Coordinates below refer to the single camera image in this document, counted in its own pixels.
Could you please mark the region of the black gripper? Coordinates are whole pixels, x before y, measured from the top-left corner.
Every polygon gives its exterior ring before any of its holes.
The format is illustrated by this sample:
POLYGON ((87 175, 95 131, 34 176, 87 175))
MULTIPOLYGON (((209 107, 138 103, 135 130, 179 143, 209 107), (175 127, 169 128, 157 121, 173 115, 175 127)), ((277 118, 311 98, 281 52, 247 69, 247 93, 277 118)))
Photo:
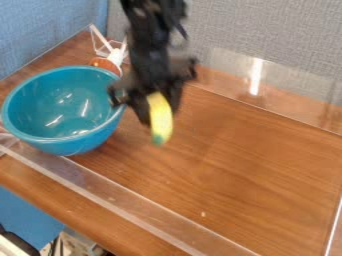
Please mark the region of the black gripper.
POLYGON ((170 56, 171 33, 178 30, 183 39, 189 39, 182 26, 189 3, 186 0, 120 0, 120 5, 128 20, 131 70, 116 83, 116 88, 131 93, 128 106, 139 122, 150 127, 150 104, 145 95, 161 92, 177 113, 185 82, 195 77, 197 59, 170 56))

